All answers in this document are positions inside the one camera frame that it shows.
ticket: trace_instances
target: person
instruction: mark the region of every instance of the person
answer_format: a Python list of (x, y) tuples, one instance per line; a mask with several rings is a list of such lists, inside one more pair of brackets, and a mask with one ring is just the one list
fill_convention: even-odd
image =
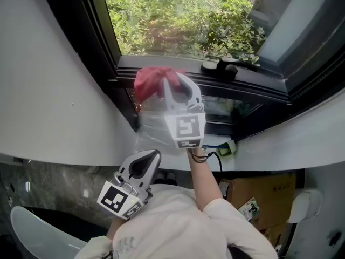
[[(203, 156), (201, 148), (193, 153)], [(194, 189), (152, 185), (146, 206), (127, 222), (116, 217), (107, 235), (92, 238), (75, 259), (236, 259), (229, 247), (242, 258), (278, 258), (269, 241), (223, 199), (209, 165), (187, 154)]]

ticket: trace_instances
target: sleeve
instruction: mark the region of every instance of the sleeve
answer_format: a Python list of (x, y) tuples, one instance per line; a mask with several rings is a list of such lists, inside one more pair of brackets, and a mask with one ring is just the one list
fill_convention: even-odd
[(252, 259), (278, 258), (270, 242), (228, 201), (215, 199), (203, 213), (224, 232), (228, 245), (241, 249)]
[(74, 259), (106, 259), (111, 253), (112, 240), (106, 236), (91, 238)]

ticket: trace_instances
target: shoe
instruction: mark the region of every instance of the shoe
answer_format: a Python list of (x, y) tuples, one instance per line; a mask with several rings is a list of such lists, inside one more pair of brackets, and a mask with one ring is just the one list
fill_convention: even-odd
[(153, 180), (155, 181), (156, 179), (166, 180), (167, 178), (164, 172), (158, 172)]
[(176, 181), (176, 175), (173, 171), (170, 171), (168, 174), (167, 174), (167, 179), (171, 179), (171, 180), (174, 180)]

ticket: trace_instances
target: white shirt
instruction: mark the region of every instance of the white shirt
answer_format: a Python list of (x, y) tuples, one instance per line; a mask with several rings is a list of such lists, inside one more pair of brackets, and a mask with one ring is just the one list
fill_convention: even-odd
[(75, 259), (232, 258), (236, 246), (252, 259), (278, 258), (269, 241), (223, 199), (211, 201), (201, 212), (194, 190), (152, 185), (153, 198), (123, 224), (111, 242), (92, 238)]

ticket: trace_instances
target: window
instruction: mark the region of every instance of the window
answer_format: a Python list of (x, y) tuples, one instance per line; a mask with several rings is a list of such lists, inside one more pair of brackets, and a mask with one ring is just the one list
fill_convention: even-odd
[(147, 65), (185, 69), (201, 89), (206, 132), (235, 140), (345, 87), (345, 0), (47, 1), (133, 129), (133, 83)]

